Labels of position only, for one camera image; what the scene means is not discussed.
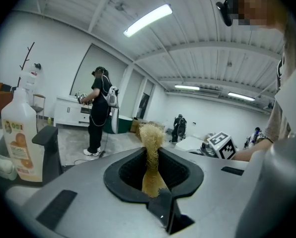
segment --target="ceiling light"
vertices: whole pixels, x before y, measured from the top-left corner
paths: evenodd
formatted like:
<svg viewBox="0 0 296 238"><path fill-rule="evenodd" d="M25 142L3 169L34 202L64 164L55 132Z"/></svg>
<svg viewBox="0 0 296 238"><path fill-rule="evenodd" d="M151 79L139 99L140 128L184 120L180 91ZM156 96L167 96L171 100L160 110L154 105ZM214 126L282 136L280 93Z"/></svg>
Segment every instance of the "ceiling light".
<svg viewBox="0 0 296 238"><path fill-rule="evenodd" d="M199 90L200 88L197 86L187 86L187 85L175 85L175 88L180 88L180 89L189 89L189 90Z"/></svg>
<svg viewBox="0 0 296 238"><path fill-rule="evenodd" d="M162 17L170 15L171 13L172 13L172 9L170 8L170 6L167 4L164 4L163 6L160 6L159 8L143 16L141 19L137 20L124 32L124 34L127 37L131 37L133 34L137 33L140 29L144 28L145 26L148 26L150 23L153 23L158 19L161 19Z"/></svg>
<svg viewBox="0 0 296 238"><path fill-rule="evenodd" d="M255 99L252 98L252 97L248 97L248 96L237 94L237 93L229 92L228 95L233 96L233 97L237 97L237 98L240 98L240 99L244 99L244 100L247 100L247 101L255 101Z"/></svg>

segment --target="black pants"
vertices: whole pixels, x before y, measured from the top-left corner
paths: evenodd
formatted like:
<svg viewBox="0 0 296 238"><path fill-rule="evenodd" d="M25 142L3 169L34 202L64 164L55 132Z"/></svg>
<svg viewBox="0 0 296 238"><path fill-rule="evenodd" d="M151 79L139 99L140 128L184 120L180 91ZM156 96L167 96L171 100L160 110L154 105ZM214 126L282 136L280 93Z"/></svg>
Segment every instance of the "black pants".
<svg viewBox="0 0 296 238"><path fill-rule="evenodd" d="M87 150L90 153L97 153L97 148L100 147L100 141L102 140L104 123L109 115L107 102L93 104L90 114L88 126L89 148Z"/></svg>
<svg viewBox="0 0 296 238"><path fill-rule="evenodd" d="M179 127L179 125L176 125L176 127L173 129L173 131L171 133L171 135L172 135L171 142L172 143L178 142L178 127Z"/></svg>

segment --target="concrete floor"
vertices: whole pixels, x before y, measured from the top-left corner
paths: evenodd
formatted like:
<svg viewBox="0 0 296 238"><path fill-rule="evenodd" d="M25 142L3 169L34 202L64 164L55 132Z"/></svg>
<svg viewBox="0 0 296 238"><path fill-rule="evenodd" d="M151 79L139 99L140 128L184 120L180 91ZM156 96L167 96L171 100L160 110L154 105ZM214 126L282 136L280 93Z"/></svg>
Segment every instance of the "concrete floor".
<svg viewBox="0 0 296 238"><path fill-rule="evenodd" d="M41 130L47 125L46 121L39 120L38 128ZM89 144L89 136L87 127L78 127L70 125L58 124L59 129L58 141L61 163L63 166L76 165L84 161L98 159L95 156L86 156L83 154L83 149L86 149ZM165 136L162 146L173 147L174 144L169 143L170 135ZM101 141L101 149L105 150L102 157L106 157L118 152L141 147L142 143L134 133L128 132L123 134L107 134L103 133Z"/></svg>

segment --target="ceiling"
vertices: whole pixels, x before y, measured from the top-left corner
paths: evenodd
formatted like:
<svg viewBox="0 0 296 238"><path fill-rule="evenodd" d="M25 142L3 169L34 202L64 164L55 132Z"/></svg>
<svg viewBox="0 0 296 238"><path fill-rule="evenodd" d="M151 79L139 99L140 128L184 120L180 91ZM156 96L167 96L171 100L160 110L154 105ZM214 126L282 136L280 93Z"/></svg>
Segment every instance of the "ceiling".
<svg viewBox="0 0 296 238"><path fill-rule="evenodd" d="M14 10L50 17L100 37L171 94L262 110L274 99L282 35L270 29L226 27L217 1L224 0L20 0ZM172 15L130 38L123 34L137 19L165 3L170 4ZM175 84L202 89L176 91ZM229 91L256 100L232 99L227 96Z"/></svg>

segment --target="white bottle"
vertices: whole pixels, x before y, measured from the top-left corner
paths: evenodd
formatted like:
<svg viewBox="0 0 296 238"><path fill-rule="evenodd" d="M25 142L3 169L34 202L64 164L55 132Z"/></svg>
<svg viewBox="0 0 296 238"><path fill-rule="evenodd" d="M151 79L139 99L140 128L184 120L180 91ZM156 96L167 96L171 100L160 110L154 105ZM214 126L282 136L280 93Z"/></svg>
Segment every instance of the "white bottle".
<svg viewBox="0 0 296 238"><path fill-rule="evenodd" d="M44 149L32 143L37 134L36 113L26 101L26 91L17 88L13 100L1 111L4 140L21 179L42 181Z"/></svg>

